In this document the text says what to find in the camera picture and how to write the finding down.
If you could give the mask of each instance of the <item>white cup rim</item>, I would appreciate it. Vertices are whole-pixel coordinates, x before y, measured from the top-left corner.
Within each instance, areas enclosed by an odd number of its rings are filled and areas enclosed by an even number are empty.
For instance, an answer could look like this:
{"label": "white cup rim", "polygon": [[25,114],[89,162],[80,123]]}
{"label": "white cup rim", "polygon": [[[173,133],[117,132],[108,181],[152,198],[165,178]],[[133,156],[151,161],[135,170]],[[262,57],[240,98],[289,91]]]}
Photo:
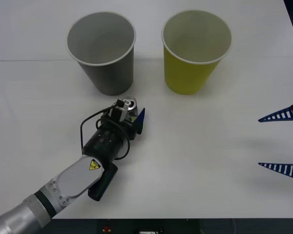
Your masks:
{"label": "white cup rim", "polygon": [[[105,62],[105,63],[88,63],[88,62],[84,62],[84,61],[81,61],[80,59],[76,58],[76,57],[70,52],[70,50],[69,50],[69,48],[68,48],[68,45],[67,45],[67,37],[68,37],[68,35],[69,35],[70,30],[72,29],[72,27],[73,27],[78,21],[80,21],[81,19],[83,19],[83,18],[85,18],[85,17],[87,17],[87,16],[90,16],[90,15],[93,15],[93,14],[97,14],[97,13],[111,13],[111,14],[115,14],[115,15],[117,15],[117,16],[120,16],[120,17],[126,19],[126,20],[130,23],[130,25],[131,25],[131,27],[132,27],[132,29],[133,29],[133,41],[132,41],[132,44],[131,44],[130,48],[126,51],[126,53],[124,53],[122,56],[120,56],[119,58],[117,58],[117,59],[115,59],[115,60],[113,60],[113,61]],[[99,12],[94,12],[94,13],[90,13],[90,14],[88,14],[88,15],[85,15],[85,16],[79,18],[78,20],[76,20],[76,21],[70,26],[69,31],[68,31],[68,33],[66,34],[66,37],[65,37],[65,46],[66,46],[66,50],[67,50],[67,52],[69,53],[69,55],[70,55],[74,60],[76,60],[77,62],[79,62],[79,63],[81,63],[81,64],[83,64],[83,65],[92,66],[92,67],[106,66],[106,65],[110,65],[110,64],[113,64],[113,63],[116,63],[116,62],[122,60],[126,55],[128,55],[128,54],[131,52],[131,50],[133,49],[133,46],[134,46],[135,42],[136,42],[136,29],[135,29],[135,27],[133,26],[133,23],[132,23],[129,19],[127,19],[126,17],[122,16],[121,14],[118,14],[118,13],[116,13],[116,12],[112,12],[112,11],[99,11]]]}
{"label": "white cup rim", "polygon": [[[223,21],[224,24],[229,28],[229,31],[230,31],[230,34],[231,34],[231,42],[230,42],[230,46],[229,46],[228,50],[227,50],[227,51],[226,51],[221,57],[219,57],[219,58],[217,58],[217,59],[214,59],[214,60],[212,60],[212,61],[207,61],[207,62],[193,62],[193,61],[189,61],[189,60],[186,60],[186,59],[184,59],[184,58],[179,57],[178,55],[176,55],[175,53],[173,53],[173,52],[168,48],[168,46],[166,45],[166,42],[165,42],[165,40],[164,40],[164,29],[165,29],[165,26],[166,26],[167,23],[168,23],[173,17],[175,17],[176,15],[181,14],[181,13],[184,13],[184,12],[189,12],[189,11],[206,12],[206,13],[209,13],[209,14],[211,14],[211,15],[214,15],[214,16],[218,17],[221,21]],[[190,64],[205,65],[205,64],[211,64],[211,63],[215,63],[215,62],[220,61],[221,59],[223,59],[223,58],[224,58],[224,57],[230,52],[231,47],[232,47],[232,33],[231,33],[231,29],[230,29],[229,25],[228,25],[228,24],[227,24],[227,23],[226,23],[221,17],[219,17],[219,16],[217,16],[217,15],[211,13],[211,12],[208,12],[208,11],[202,11],[202,10],[185,10],[185,11],[180,11],[180,12],[174,14],[173,16],[171,16],[171,17],[170,17],[170,18],[164,23],[164,26],[163,26],[163,28],[162,28],[162,42],[163,42],[163,44],[164,44],[164,47],[165,47],[165,48],[170,52],[170,54],[173,55],[175,58],[177,58],[177,59],[179,59],[179,60],[181,60],[181,61],[183,61],[183,62],[190,63]]]}

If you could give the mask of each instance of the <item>warning label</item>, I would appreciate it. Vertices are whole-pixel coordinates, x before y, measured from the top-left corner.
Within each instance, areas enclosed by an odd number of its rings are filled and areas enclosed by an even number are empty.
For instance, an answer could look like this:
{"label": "warning label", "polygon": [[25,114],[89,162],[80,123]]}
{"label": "warning label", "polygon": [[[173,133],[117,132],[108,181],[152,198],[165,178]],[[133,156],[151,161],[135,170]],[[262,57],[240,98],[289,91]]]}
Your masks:
{"label": "warning label", "polygon": [[89,170],[92,171],[92,170],[96,170],[99,168],[100,168],[100,165],[93,159],[90,163]]}

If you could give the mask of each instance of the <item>silver metal cylinder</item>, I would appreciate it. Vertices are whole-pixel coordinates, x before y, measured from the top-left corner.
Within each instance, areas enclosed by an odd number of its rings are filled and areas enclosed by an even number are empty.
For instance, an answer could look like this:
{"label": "silver metal cylinder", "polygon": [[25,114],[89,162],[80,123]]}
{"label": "silver metal cylinder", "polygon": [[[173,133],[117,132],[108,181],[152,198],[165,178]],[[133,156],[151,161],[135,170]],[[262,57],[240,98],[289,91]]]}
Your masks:
{"label": "silver metal cylinder", "polygon": [[0,216],[0,234],[32,234],[43,228],[51,218],[34,196]]}

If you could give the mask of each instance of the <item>blue striped object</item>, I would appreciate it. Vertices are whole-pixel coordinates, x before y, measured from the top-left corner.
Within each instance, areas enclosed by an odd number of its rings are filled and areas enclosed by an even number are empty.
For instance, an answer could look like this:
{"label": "blue striped object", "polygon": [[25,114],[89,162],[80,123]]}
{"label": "blue striped object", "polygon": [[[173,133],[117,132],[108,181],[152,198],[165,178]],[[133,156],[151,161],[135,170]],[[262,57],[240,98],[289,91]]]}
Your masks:
{"label": "blue striped object", "polygon": [[274,112],[258,120],[258,122],[272,122],[272,121],[293,121],[293,113],[291,107],[285,108],[281,111]]}
{"label": "blue striped object", "polygon": [[274,164],[274,163],[267,163],[267,162],[259,162],[258,164],[272,171],[275,171],[285,176],[289,176],[293,178],[293,164]]}
{"label": "blue striped object", "polygon": [[258,120],[259,122],[293,121],[293,105]]}

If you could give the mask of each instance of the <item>white table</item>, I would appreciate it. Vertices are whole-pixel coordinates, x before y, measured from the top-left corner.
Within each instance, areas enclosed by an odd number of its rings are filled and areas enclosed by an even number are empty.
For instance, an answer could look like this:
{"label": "white table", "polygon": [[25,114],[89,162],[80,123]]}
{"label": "white table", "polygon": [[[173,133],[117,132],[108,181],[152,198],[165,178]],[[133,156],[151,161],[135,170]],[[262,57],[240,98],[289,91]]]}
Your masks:
{"label": "white table", "polygon": [[135,56],[162,58],[164,22],[186,9],[222,17],[233,55],[293,57],[293,27],[283,0],[0,0],[0,60],[70,59],[70,26],[98,11],[129,18],[137,32]]}
{"label": "white table", "polygon": [[[226,20],[234,45],[199,93],[180,96],[164,82],[160,31],[190,8]],[[64,48],[72,22],[102,10],[136,26],[134,83],[120,98],[146,108],[145,127],[102,200],[84,194],[56,218],[293,218],[293,179],[257,165],[293,163],[293,122],[257,122],[293,104],[281,0],[0,0],[0,214],[76,161],[81,121],[115,101]],[[94,132],[87,123],[85,142]]]}
{"label": "white table", "polygon": [[[123,96],[146,108],[143,134],[100,202],[84,194],[57,218],[293,218],[293,179],[257,165],[293,163],[293,122],[257,122],[293,104],[293,58],[229,55],[193,96],[137,59]],[[77,160],[79,124],[114,100],[74,61],[0,62],[0,214]]]}

